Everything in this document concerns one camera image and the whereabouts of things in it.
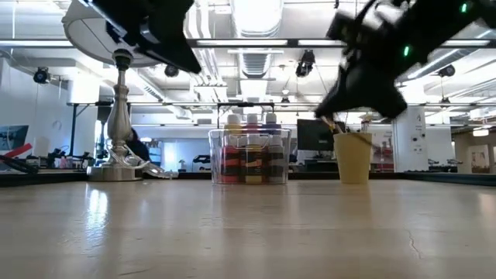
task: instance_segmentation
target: metal stand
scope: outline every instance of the metal stand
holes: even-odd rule
[[[127,109],[126,71],[133,61],[133,55],[127,50],[116,50],[113,54],[115,66],[119,70],[117,84],[114,86],[114,105],[108,116],[107,135],[112,140],[112,149],[108,162],[100,167],[89,167],[90,181],[136,181],[142,179],[141,170],[127,167],[128,150],[126,140],[131,135],[131,121]]]

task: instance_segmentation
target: ceiling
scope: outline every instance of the ceiling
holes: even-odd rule
[[[70,0],[0,0],[0,37],[2,39],[65,40],[61,20],[70,2]],[[339,8],[354,13],[360,11],[363,5],[360,2],[341,0]],[[333,6],[334,1],[285,0],[277,37],[323,38],[335,13]],[[210,0],[208,7],[208,27],[212,38],[235,38],[236,32],[233,28],[229,0]],[[472,25],[456,35],[456,38],[473,39],[484,31],[486,30]],[[496,38],[496,34],[489,33],[489,36]],[[165,77],[164,65],[137,69],[137,76],[143,78],[146,84],[160,90],[167,98],[175,102],[217,102],[242,99],[244,91],[246,91],[242,81],[246,77],[239,70],[239,54],[231,53],[233,51],[226,48],[213,50],[217,65],[216,70],[219,72],[219,80],[222,81],[222,88],[219,89],[220,91],[215,91],[216,95],[213,98],[210,96],[212,93],[209,93],[210,88],[200,87],[198,90],[191,88],[191,86],[201,85],[201,80],[198,81],[198,78],[193,78],[190,74],[181,72],[177,77]],[[273,59],[270,62],[269,70],[263,77],[267,85],[263,87],[265,88],[265,95],[261,101],[279,102],[283,95],[283,89],[289,90],[289,96],[293,102],[319,102],[322,99],[336,79],[337,66],[341,61],[341,50],[315,49],[314,70],[305,78],[296,78],[295,67],[303,51],[304,49],[287,48],[272,55]],[[451,51],[437,50],[432,53],[430,60],[439,59],[450,54]],[[453,77],[445,77],[441,81],[440,77],[426,75],[414,80],[404,79],[403,85],[406,88],[420,91],[418,95],[423,96],[427,102],[438,102],[442,95],[450,96],[450,101],[456,103],[496,102],[496,81],[492,81],[493,73],[496,70],[494,63],[496,50],[484,49],[474,51],[466,56],[459,53],[452,53],[448,56],[456,58],[452,58],[453,62],[451,63],[456,68],[456,74]],[[49,64],[52,74],[60,75],[65,79],[72,79],[81,71],[90,71],[104,80],[115,81],[115,75],[108,74],[112,69],[104,70],[102,63],[76,49],[17,48],[12,51],[12,59],[16,65],[31,71],[42,66],[41,63]],[[411,69],[405,76],[414,73],[418,68]],[[425,73],[428,74],[434,70],[436,69],[428,69]],[[130,84],[130,87],[131,93],[135,95],[134,102],[150,101],[149,96],[146,96],[146,92],[142,90],[143,86]],[[108,96],[108,94],[109,91],[102,92],[102,97]],[[161,109],[162,112],[170,111],[168,108],[150,108],[147,111],[145,107],[139,108],[139,111],[157,113]],[[466,118],[469,110],[470,108],[467,107],[451,108],[446,113],[452,117]]]

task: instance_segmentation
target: silver lamp base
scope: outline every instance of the silver lamp base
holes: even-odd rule
[[[141,170],[133,170],[126,167],[88,167],[89,181],[119,182],[119,181],[138,181],[143,179]]]

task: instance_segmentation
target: table surface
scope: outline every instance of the table surface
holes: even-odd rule
[[[2,279],[491,278],[496,188],[419,181],[0,189]]]

